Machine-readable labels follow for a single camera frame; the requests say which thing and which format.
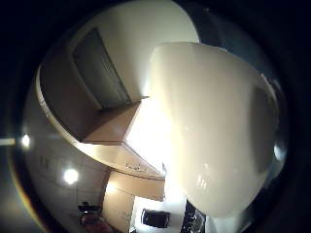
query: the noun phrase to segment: ceiling light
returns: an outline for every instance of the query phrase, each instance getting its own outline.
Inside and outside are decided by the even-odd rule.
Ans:
[[[78,180],[78,172],[74,169],[68,169],[65,173],[64,173],[64,180],[68,183],[68,184],[72,184],[75,183]]]
[[[27,134],[25,134],[22,138],[21,138],[21,143],[24,147],[28,148],[29,144],[30,144],[30,138]]]

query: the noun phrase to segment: bright light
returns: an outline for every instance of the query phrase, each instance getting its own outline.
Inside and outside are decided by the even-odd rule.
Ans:
[[[157,103],[148,98],[141,101],[125,140],[144,160],[164,174],[162,164],[169,169],[172,151],[170,133],[170,121],[161,113]]]
[[[274,155],[276,159],[278,159],[279,161],[283,161],[286,157],[286,152],[277,145],[274,145]]]
[[[65,173],[64,173],[64,180],[68,183],[68,184],[72,184],[75,183],[78,180],[78,172],[74,169],[68,169]]]
[[[111,193],[111,192],[114,192],[114,191],[116,191],[115,186],[112,183],[108,183],[107,187],[106,187],[106,192]]]
[[[14,138],[1,138],[0,139],[0,147],[1,146],[12,146],[16,143]]]
[[[30,144],[30,138],[27,134],[25,134],[22,138],[21,138],[21,143],[24,147],[28,148],[29,144]]]

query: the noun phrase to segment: light fixture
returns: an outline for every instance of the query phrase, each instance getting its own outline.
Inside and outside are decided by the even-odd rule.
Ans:
[[[64,180],[68,184],[73,184],[78,180],[78,172],[74,169],[68,169],[64,173]]]
[[[1,138],[0,139],[0,147],[1,146],[13,146],[16,144],[16,140],[14,138]]]
[[[25,134],[22,138],[21,138],[21,143],[25,148],[29,147],[30,144],[30,138],[27,134]]]

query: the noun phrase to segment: cabinet door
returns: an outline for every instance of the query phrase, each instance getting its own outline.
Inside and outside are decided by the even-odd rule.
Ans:
[[[164,182],[159,180],[139,178],[124,173],[111,172],[109,184],[134,196],[155,201],[163,201]]]
[[[102,216],[108,224],[123,233],[129,231],[132,216],[134,196],[117,188],[110,187],[106,190]]]

